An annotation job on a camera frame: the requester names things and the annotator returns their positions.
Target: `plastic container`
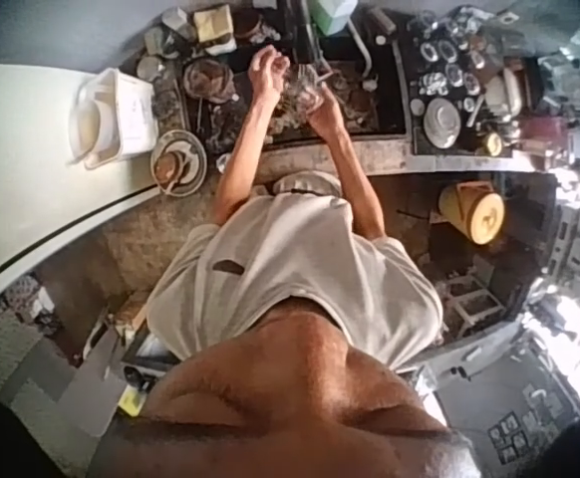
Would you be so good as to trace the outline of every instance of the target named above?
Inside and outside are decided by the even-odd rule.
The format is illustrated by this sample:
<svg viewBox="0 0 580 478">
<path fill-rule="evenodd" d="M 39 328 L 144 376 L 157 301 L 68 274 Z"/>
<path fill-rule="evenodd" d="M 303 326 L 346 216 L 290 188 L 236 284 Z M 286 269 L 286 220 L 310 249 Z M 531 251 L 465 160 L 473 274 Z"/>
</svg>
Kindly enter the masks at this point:
<svg viewBox="0 0 580 478">
<path fill-rule="evenodd" d="M 324 35 L 334 35 L 346 28 L 358 0 L 309 0 L 310 15 Z"/>
<path fill-rule="evenodd" d="M 158 135 L 151 107 L 153 94 L 150 83 L 113 68 L 87 82 L 78 93 L 70 118 L 70 140 L 76 159 L 93 169 L 151 151 Z"/>
<path fill-rule="evenodd" d="M 447 186 L 438 199 L 438 209 L 453 227 L 475 244 L 487 244 L 502 227 L 505 204 L 488 181 Z"/>
</svg>

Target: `trash can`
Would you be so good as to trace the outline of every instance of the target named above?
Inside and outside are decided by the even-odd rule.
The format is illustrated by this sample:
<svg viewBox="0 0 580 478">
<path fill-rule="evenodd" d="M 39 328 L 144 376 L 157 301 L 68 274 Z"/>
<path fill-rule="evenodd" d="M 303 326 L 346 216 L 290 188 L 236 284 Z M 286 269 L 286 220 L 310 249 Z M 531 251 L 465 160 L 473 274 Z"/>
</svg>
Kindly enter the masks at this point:
<svg viewBox="0 0 580 478">
<path fill-rule="evenodd" d="M 489 181 L 447 186 L 438 198 L 438 210 L 453 227 L 475 244 L 487 244 L 502 227 L 505 204 Z"/>
</svg>

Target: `faucet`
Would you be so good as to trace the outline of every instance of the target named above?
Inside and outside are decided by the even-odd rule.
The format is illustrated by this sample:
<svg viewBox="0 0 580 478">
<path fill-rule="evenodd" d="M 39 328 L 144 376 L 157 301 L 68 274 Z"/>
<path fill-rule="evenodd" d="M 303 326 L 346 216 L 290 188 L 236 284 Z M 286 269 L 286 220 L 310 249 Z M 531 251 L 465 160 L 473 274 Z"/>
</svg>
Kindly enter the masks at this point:
<svg viewBox="0 0 580 478">
<path fill-rule="evenodd" d="M 286 0 L 286 11 L 294 29 L 292 51 L 299 65 L 314 65 L 323 59 L 316 28 L 310 18 L 308 0 Z"/>
</svg>

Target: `plate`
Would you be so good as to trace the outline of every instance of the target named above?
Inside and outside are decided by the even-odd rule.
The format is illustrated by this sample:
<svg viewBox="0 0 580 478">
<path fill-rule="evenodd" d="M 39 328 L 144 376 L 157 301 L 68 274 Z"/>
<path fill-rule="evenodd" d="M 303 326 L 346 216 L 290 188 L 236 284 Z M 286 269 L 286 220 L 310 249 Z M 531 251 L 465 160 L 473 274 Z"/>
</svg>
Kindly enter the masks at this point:
<svg viewBox="0 0 580 478">
<path fill-rule="evenodd" d="M 186 158 L 184 164 L 188 164 L 189 169 L 177 185 L 166 189 L 155 179 L 154 167 L 159 157 L 171 151 L 183 153 Z M 169 196 L 185 197 L 194 193 L 203 184 L 207 171 L 206 151 L 201 141 L 190 131 L 175 129 L 167 132 L 157 140 L 157 144 L 150 154 L 150 173 L 159 189 Z"/>
<path fill-rule="evenodd" d="M 460 133 L 460 114 L 448 100 L 435 98 L 428 105 L 423 129 L 435 147 L 447 149 L 456 142 Z"/>
</svg>

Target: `kitchen counter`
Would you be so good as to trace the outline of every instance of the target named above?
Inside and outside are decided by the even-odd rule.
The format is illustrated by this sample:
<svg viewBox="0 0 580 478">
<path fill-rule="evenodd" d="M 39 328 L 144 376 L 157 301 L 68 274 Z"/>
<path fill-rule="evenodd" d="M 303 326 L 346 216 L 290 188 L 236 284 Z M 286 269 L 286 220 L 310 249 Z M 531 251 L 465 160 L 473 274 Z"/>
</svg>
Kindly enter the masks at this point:
<svg viewBox="0 0 580 478">
<path fill-rule="evenodd" d="M 407 174 L 449 171 L 535 171 L 530 157 L 515 151 L 512 157 L 469 155 L 414 155 L 407 137 L 369 139 L 354 142 L 366 174 Z M 268 182 L 305 169 L 334 172 L 325 144 L 294 146 L 264 152 L 259 162 L 257 182 Z"/>
<path fill-rule="evenodd" d="M 148 155 L 87 170 L 67 126 L 94 75 L 0 65 L 0 293 L 89 230 L 158 194 Z"/>
<path fill-rule="evenodd" d="M 393 51 L 399 70 L 401 90 L 407 91 L 398 42 L 393 43 Z M 163 92 L 157 97 L 165 98 L 169 103 L 169 105 L 159 108 L 169 112 L 159 118 L 160 134 L 178 128 L 194 129 L 194 126 L 188 121 L 185 102 L 175 101 L 176 98 L 181 98 L 180 91 L 177 90 L 176 86 L 176 76 L 176 68 L 173 67 L 173 64 L 169 64 L 164 77 L 155 84 L 155 89 L 158 92 Z M 449 171 L 531 172 L 536 170 L 530 157 L 522 151 L 514 151 L 511 157 L 442 153 L 416 155 L 412 141 L 412 122 L 407 94 L 403 95 L 401 103 L 405 109 L 406 134 L 352 136 L 357 156 L 368 175 Z M 273 148 L 264 150 L 259 162 L 256 181 L 258 183 L 269 182 L 306 169 L 335 172 L 334 164 L 325 144 L 312 141 L 308 144 L 275 145 Z"/>
</svg>

